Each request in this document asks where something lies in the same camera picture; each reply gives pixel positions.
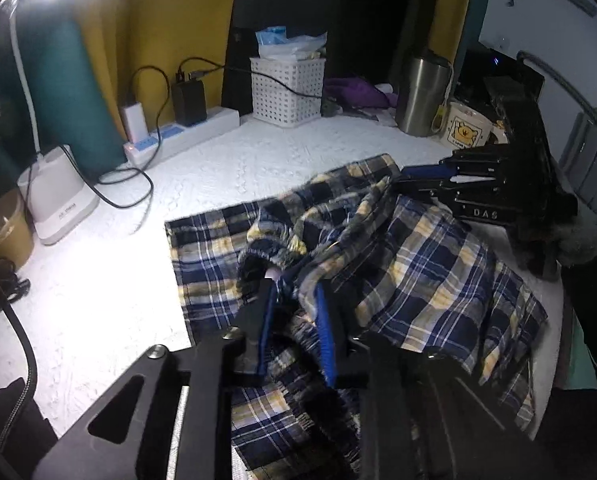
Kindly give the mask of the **blue plaid pants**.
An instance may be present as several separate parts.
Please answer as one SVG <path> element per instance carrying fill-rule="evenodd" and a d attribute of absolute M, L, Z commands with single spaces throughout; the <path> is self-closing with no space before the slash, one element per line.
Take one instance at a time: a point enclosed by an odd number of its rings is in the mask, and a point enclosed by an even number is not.
<path fill-rule="evenodd" d="M 449 212 L 396 195 L 387 154 L 294 190 L 171 221 L 166 233 L 192 344 L 231 325 L 268 269 L 278 331 L 262 385 L 236 389 L 231 445 L 253 479 L 354 479 L 359 408 L 318 363 L 317 286 L 364 330 L 441 350 L 492 387 L 515 423 L 535 415 L 530 353 L 547 321 L 521 276 Z"/>

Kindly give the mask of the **white charger plug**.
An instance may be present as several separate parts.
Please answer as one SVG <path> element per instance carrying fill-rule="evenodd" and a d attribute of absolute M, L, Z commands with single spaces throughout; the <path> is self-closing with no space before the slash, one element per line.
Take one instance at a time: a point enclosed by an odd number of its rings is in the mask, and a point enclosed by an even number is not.
<path fill-rule="evenodd" d="M 140 102 L 122 106 L 120 108 L 120 116 L 122 116 L 126 136 L 132 144 L 138 144 L 146 140 L 149 136 L 149 130 Z"/>

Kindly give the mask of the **yellow curtain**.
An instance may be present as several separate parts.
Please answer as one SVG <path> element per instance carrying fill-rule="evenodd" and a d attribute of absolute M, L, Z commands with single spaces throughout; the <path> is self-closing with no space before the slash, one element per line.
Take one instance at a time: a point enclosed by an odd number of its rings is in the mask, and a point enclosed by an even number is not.
<path fill-rule="evenodd" d="M 172 116 L 162 78 L 201 58 L 240 67 L 259 29 L 326 35 L 327 73 L 396 82 L 425 51 L 455 58 L 469 0 L 76 0 L 84 44 L 112 116 L 130 96 Z"/>

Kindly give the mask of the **cardboard box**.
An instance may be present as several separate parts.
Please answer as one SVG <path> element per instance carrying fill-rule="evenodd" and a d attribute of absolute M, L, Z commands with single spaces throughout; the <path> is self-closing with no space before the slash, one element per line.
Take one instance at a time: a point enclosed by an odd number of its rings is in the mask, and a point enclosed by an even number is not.
<path fill-rule="evenodd" d="M 25 207 L 18 190 L 0 197 L 0 259 L 20 270 L 32 254 L 33 233 L 26 220 Z"/>

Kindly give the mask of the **stainless steel tumbler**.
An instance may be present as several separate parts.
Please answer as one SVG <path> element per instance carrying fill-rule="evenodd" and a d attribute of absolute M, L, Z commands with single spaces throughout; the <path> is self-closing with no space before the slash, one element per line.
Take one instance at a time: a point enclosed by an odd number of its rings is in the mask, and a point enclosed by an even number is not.
<path fill-rule="evenodd" d="M 399 84 L 395 115 L 399 130 L 417 138 L 432 136 L 433 119 L 448 96 L 453 77 L 451 62 L 431 50 L 412 58 Z"/>

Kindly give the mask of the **black power adapter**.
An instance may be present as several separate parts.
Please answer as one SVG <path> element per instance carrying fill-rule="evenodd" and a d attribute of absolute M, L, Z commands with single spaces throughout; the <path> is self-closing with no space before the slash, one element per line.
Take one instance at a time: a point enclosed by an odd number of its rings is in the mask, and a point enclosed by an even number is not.
<path fill-rule="evenodd" d="M 203 81 L 199 78 L 188 78 L 182 70 L 178 70 L 172 84 L 172 107 L 175 122 L 184 127 L 205 122 L 207 109 Z"/>

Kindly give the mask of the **black monitor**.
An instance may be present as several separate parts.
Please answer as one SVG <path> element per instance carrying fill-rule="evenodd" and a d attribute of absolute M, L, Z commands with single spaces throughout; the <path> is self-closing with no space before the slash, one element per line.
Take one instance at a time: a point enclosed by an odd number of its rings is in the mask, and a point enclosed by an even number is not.
<path fill-rule="evenodd" d="M 469 49 L 461 65 L 454 99 L 496 122 L 493 94 L 523 88 L 537 101 L 544 84 L 542 74 L 516 58 L 487 48 Z"/>

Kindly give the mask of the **purple cloth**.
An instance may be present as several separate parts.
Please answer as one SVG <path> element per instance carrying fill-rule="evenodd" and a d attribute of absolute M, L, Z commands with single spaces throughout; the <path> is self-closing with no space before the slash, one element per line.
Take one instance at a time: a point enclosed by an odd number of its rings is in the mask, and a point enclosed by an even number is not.
<path fill-rule="evenodd" d="M 323 91 L 326 96 L 347 107 L 387 110 L 396 105 L 392 93 L 385 93 L 361 78 L 326 78 Z"/>

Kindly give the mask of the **black garment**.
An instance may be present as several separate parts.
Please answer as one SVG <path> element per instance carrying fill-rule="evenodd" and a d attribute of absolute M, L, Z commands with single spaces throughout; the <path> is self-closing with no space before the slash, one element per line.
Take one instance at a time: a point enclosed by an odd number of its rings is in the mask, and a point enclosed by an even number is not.
<path fill-rule="evenodd" d="M 0 388 L 0 434 L 24 386 L 24 379 L 19 377 L 7 387 Z M 36 402 L 31 400 L 10 431 L 3 457 L 22 479 L 30 479 L 56 442 L 56 432 Z"/>

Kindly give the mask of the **white plastic basket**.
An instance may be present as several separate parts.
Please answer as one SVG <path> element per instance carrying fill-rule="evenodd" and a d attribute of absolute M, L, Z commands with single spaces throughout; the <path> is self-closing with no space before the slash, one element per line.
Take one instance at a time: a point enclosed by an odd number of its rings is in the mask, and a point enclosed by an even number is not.
<path fill-rule="evenodd" d="M 319 118 L 325 66 L 324 58 L 251 58 L 253 117 L 281 128 L 295 128 Z"/>

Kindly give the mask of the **white power strip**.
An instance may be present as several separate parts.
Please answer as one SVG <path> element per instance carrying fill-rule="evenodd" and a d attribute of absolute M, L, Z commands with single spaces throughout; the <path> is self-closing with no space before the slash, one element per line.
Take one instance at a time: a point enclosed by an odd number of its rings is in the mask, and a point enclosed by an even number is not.
<path fill-rule="evenodd" d="M 160 128 L 161 134 L 153 131 L 138 144 L 125 143 L 124 152 L 129 165 L 146 170 L 239 126 L 240 115 L 236 110 L 213 107 L 208 110 L 205 122 L 191 127 L 166 125 Z"/>

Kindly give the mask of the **blue plastic bag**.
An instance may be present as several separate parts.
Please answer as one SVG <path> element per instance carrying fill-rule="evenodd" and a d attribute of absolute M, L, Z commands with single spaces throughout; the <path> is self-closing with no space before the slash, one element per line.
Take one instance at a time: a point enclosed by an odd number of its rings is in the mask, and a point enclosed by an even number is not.
<path fill-rule="evenodd" d="M 289 37 L 285 26 L 271 26 L 255 33 L 258 55 L 271 61 L 297 62 L 319 58 L 328 34 Z"/>

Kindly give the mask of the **cream bear mug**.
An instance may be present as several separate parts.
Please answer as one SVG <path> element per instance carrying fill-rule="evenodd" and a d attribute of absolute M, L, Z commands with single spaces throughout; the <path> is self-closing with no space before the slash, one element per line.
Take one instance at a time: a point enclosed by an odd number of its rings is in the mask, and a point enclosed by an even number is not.
<path fill-rule="evenodd" d="M 440 134 L 441 142 L 452 150 L 481 148 L 489 144 L 509 142 L 503 127 L 483 114 L 458 101 L 448 105 Z"/>

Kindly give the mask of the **teal curtain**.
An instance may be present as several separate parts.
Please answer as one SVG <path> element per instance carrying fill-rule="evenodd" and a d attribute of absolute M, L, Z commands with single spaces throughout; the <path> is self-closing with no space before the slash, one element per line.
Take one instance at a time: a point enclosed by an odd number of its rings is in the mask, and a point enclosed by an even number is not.
<path fill-rule="evenodd" d="M 41 151 L 68 145 L 90 179 L 120 166 L 125 160 L 123 141 L 94 76 L 72 6 L 62 0 L 18 0 L 0 8 L 0 178 L 16 180 L 35 155 L 10 18 L 16 21 Z"/>

